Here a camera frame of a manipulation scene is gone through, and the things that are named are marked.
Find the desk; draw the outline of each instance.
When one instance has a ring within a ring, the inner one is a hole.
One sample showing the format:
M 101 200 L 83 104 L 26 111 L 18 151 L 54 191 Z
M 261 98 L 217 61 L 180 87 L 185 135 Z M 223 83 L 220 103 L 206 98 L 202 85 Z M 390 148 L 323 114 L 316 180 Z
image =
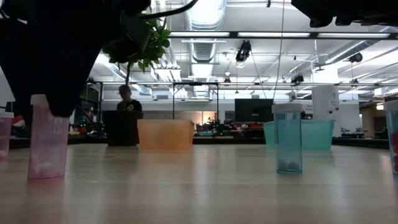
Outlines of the desk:
M 387 150 L 305 152 L 303 174 L 282 175 L 264 145 L 82 144 L 69 146 L 63 182 L 27 186 L 28 155 L 0 164 L 1 223 L 398 223 Z

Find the pink plastic cup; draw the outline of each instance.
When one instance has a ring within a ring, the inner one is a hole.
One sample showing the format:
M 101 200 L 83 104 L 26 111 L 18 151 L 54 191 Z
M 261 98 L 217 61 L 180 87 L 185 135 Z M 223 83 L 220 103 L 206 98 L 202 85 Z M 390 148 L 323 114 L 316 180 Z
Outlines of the pink plastic cup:
M 13 118 L 14 113 L 0 112 L 0 162 L 8 158 Z
M 52 116 L 45 95 L 33 95 L 28 180 L 62 179 L 68 147 L 68 118 Z

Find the ceiling projector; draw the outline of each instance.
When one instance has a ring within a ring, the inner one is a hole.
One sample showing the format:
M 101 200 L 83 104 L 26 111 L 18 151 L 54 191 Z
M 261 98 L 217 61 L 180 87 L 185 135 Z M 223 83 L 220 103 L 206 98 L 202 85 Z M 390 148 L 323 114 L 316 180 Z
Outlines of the ceiling projector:
M 248 59 L 251 52 L 251 44 L 250 41 L 244 40 L 240 48 L 238 49 L 238 53 L 236 54 L 236 63 L 238 64 L 238 68 L 244 67 L 244 62 Z

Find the plastic container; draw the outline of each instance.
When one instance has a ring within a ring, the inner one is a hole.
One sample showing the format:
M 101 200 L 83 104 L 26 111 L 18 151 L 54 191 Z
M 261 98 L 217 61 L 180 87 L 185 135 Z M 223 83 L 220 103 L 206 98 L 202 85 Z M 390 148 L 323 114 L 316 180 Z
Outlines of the plastic container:
M 193 143 L 190 120 L 140 119 L 138 136 L 140 151 L 190 151 Z
M 0 112 L 0 162 L 7 160 L 14 113 Z
M 45 95 L 33 95 L 32 135 L 28 180 L 52 180 L 65 176 L 68 118 L 52 116 Z
M 330 150 L 333 120 L 301 120 L 303 150 Z
M 398 176 L 398 100 L 385 102 L 384 110 L 386 111 L 392 174 Z
M 330 150 L 333 137 L 333 120 L 301 120 L 302 149 Z M 264 124 L 267 148 L 275 148 L 274 122 Z
M 267 148 L 275 149 L 275 125 L 273 121 L 264 123 L 264 135 L 266 136 Z
M 277 172 L 301 174 L 302 135 L 299 103 L 284 103 L 272 106 L 275 121 L 275 148 Z

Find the teal plastic bin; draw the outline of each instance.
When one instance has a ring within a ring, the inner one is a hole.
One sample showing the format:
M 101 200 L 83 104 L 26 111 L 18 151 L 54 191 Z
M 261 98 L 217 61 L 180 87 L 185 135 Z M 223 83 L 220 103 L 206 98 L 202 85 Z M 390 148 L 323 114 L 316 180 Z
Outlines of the teal plastic bin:
M 266 136 L 267 148 L 275 149 L 275 126 L 273 121 L 264 123 L 264 135 Z
M 333 137 L 333 120 L 302 120 L 302 149 L 329 150 Z M 267 148 L 275 148 L 274 122 L 264 124 Z

